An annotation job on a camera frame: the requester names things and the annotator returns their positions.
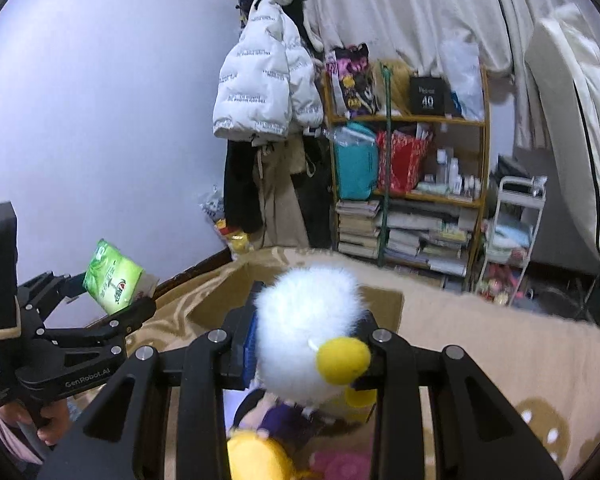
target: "pink plush toy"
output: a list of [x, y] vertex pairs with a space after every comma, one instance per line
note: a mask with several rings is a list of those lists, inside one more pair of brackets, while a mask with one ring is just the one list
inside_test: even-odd
[[368, 480], [371, 459], [358, 453], [317, 451], [311, 455], [309, 465], [324, 480]]

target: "white curtain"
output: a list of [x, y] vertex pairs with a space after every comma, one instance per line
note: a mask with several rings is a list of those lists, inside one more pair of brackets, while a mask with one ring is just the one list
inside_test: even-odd
[[550, 148], [551, 143], [538, 97], [538, 88], [524, 55], [541, 18], [568, 3], [578, 6], [600, 47], [600, 13], [591, 0], [500, 0], [509, 28], [516, 76], [516, 144], [522, 148]]
[[439, 74], [438, 45], [476, 41], [493, 75], [508, 75], [511, 49], [498, 0], [309, 0], [327, 49], [366, 43], [373, 58], [400, 57], [421, 74]]

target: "green tissue pack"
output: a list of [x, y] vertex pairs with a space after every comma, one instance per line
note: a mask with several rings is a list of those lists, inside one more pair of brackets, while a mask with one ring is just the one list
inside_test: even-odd
[[107, 314], [115, 314], [144, 296], [152, 296], [158, 279], [120, 253], [106, 240], [98, 247], [82, 286]]

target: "green pole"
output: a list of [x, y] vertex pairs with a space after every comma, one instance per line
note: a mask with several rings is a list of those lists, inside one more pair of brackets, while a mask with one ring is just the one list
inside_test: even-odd
[[384, 98], [386, 100], [386, 135], [384, 136], [384, 201], [382, 203], [382, 227], [380, 228], [380, 247], [378, 249], [378, 267], [384, 267], [384, 248], [386, 246], [386, 221], [389, 215], [389, 188], [391, 187], [391, 137], [393, 128], [391, 124], [391, 71], [382, 65], [382, 79], [384, 79]]

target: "white rolling cart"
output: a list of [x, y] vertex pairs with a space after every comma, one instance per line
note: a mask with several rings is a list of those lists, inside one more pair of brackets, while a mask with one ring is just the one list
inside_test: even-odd
[[[538, 235], [538, 229], [540, 227], [540, 221], [542, 220], [542, 210], [546, 203], [546, 189], [545, 189], [546, 177], [536, 178], [520, 178], [515, 176], [504, 176], [500, 181], [500, 187], [498, 188], [498, 205], [496, 206], [496, 214], [491, 220], [492, 224], [488, 231], [487, 239], [484, 243], [484, 263], [480, 270], [480, 276], [478, 277], [477, 284], [480, 283], [484, 277], [484, 273], [489, 263], [503, 264], [510, 267], [519, 267], [522, 269], [520, 278], [516, 285], [515, 290], [509, 297], [507, 305], [511, 304], [513, 298], [516, 297], [520, 283], [525, 275], [526, 267], [531, 260], [531, 253], [536, 243], [536, 236]], [[505, 189], [511, 187], [511, 185], [517, 188], [524, 187], [527, 192], [517, 192]], [[511, 252], [507, 254], [506, 251], [502, 251], [502, 248], [497, 248], [494, 244], [494, 237], [496, 235], [496, 226], [502, 225], [499, 221], [502, 220], [501, 206], [502, 204], [513, 204], [522, 206], [523, 208], [534, 209], [538, 212], [538, 216], [535, 224], [530, 224], [525, 221], [521, 221], [520, 224], [526, 226], [529, 232], [528, 248], [526, 249], [526, 255], [524, 258], [512, 257]]]

